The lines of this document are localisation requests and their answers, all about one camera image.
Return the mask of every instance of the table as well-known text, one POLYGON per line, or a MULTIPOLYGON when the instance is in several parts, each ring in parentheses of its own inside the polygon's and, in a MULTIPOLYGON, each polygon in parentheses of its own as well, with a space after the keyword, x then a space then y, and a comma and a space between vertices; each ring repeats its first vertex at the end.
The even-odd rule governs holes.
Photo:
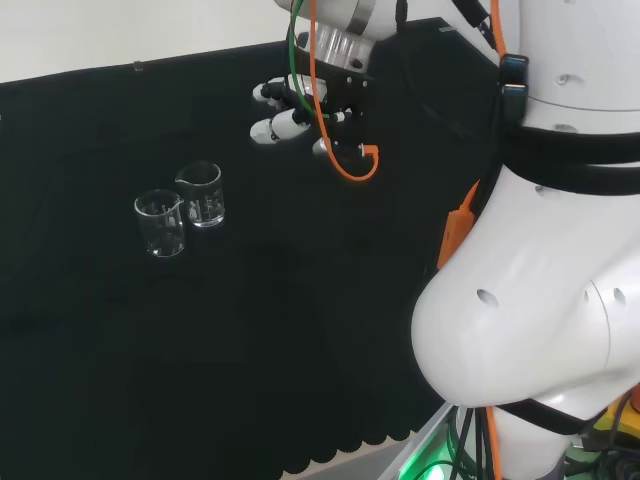
MULTIPOLYGON (((480 135, 496 72, 443 26, 411 26, 413 73, 480 135)), ((422 115, 397 48, 370 71, 367 185, 313 135, 249 140, 283 44, 0 86, 3 479, 271 480, 424 425, 442 401, 412 308, 487 158, 422 115), (196 159, 222 168, 226 224, 151 261, 133 201, 196 159)))

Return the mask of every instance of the white robot body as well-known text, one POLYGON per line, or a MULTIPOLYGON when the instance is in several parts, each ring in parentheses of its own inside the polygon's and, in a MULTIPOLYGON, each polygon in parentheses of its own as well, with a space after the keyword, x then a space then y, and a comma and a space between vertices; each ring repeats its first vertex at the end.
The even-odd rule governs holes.
POLYGON ((640 2, 521 0, 520 9, 531 98, 582 110, 640 111, 640 2))
MULTIPOLYGON (((503 168, 416 305, 414 352, 431 386, 466 407, 533 398, 587 420, 640 382, 639 202, 540 188, 503 168)), ((505 477, 553 470, 571 437, 495 412, 505 477)))
POLYGON ((640 237, 639 209, 640 196, 549 190, 503 168, 471 234, 416 305, 414 350, 434 389, 454 404, 500 405, 604 368, 607 317, 597 296, 595 306, 582 300, 640 237))

